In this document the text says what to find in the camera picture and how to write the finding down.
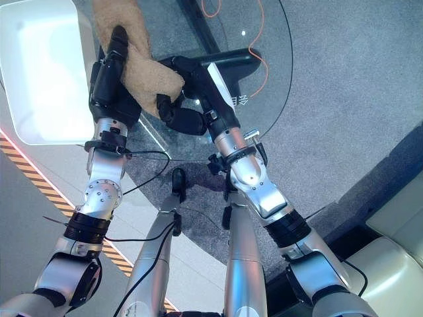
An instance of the black clamp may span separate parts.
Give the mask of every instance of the black clamp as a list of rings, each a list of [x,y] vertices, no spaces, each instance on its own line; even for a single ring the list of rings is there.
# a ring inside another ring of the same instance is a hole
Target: black clamp
[[[121,155],[130,152],[126,148],[126,137],[120,135],[120,130],[116,127],[111,127],[110,131],[104,130],[100,140],[85,142],[86,152],[89,152],[92,147]]]
[[[207,167],[213,175],[218,175],[219,172],[227,172],[232,163],[249,155],[255,155],[256,152],[257,150],[255,147],[245,147],[228,155],[226,158],[218,157],[216,154],[213,154],[209,156],[210,163],[207,164]]]

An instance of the orange cable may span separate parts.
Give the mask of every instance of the orange cable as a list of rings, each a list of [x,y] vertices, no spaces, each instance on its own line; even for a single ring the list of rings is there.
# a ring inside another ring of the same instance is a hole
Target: orange cable
[[[214,18],[216,15],[219,14],[221,8],[222,8],[222,0],[218,0],[216,12],[214,14],[212,14],[212,15],[209,15],[206,12],[206,6],[204,5],[204,0],[201,0],[201,9],[203,10],[203,15],[205,17]]]
[[[203,15],[205,17],[213,18],[213,17],[215,17],[216,15],[219,14],[219,12],[221,10],[221,6],[222,6],[222,0],[218,0],[218,1],[219,2],[217,4],[217,10],[216,10],[216,12],[214,14],[212,14],[212,15],[209,15],[206,12],[206,8],[205,8],[205,5],[204,5],[204,0],[201,0],[201,7],[202,7]],[[258,94],[264,88],[264,86],[266,86],[267,80],[269,78],[269,65],[267,64],[267,62],[263,58],[261,58],[260,56],[258,56],[257,54],[255,54],[251,50],[252,46],[261,37],[261,35],[263,33],[263,28],[264,28],[264,9],[263,9],[263,5],[262,5],[262,1],[261,0],[257,0],[257,2],[258,2],[258,6],[260,7],[262,21],[261,21],[261,25],[260,25],[260,30],[258,31],[258,34],[257,34],[256,38],[249,45],[249,53],[263,63],[264,68],[266,69],[266,77],[264,78],[264,81],[263,81],[262,85],[260,86],[260,88],[257,89],[257,91],[254,94],[250,95],[250,97],[254,97],[256,94]]]
[[[263,63],[264,67],[266,68],[266,77],[264,78],[264,81],[263,81],[262,85],[260,86],[260,88],[257,89],[257,91],[254,94],[250,95],[250,97],[254,97],[256,94],[258,94],[264,88],[264,86],[266,85],[267,80],[269,78],[269,65],[266,63],[266,61],[264,59],[262,59],[257,54],[253,53],[252,50],[251,50],[251,48],[254,45],[254,43],[257,42],[257,40],[262,35],[263,28],[264,28],[264,10],[263,10],[262,1],[261,0],[257,0],[257,2],[258,2],[258,6],[260,7],[260,11],[262,13],[262,23],[260,25],[260,30],[258,31],[258,34],[257,34],[256,38],[249,45],[249,52],[250,52],[251,55],[253,55],[255,58],[259,59]]]

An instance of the white cushion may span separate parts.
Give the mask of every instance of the white cushion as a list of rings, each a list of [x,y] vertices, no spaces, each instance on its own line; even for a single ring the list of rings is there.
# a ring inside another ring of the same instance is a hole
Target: white cushion
[[[400,244],[423,266],[423,172],[366,223]]]
[[[362,296],[379,317],[423,316],[423,269],[404,249],[381,237],[348,261],[361,269],[368,279]],[[352,292],[358,294],[364,278],[343,263],[352,280]]]

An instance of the gray floor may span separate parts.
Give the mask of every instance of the gray floor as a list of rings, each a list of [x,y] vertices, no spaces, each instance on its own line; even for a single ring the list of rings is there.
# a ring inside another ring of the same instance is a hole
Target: gray floor
[[[54,205],[0,151],[0,302],[32,292],[65,227],[42,218],[66,221]],[[102,283],[86,305],[68,316],[111,316],[126,289],[126,276],[104,256]]]

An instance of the black cylindrical joint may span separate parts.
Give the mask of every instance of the black cylindrical joint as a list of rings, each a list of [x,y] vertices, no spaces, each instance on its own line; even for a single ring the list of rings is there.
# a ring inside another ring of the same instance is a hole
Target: black cylindrical joint
[[[64,236],[85,243],[100,244],[107,233],[110,221],[74,213],[67,224]]]
[[[291,246],[305,238],[311,231],[309,225],[296,210],[265,226],[265,228],[279,248]]]

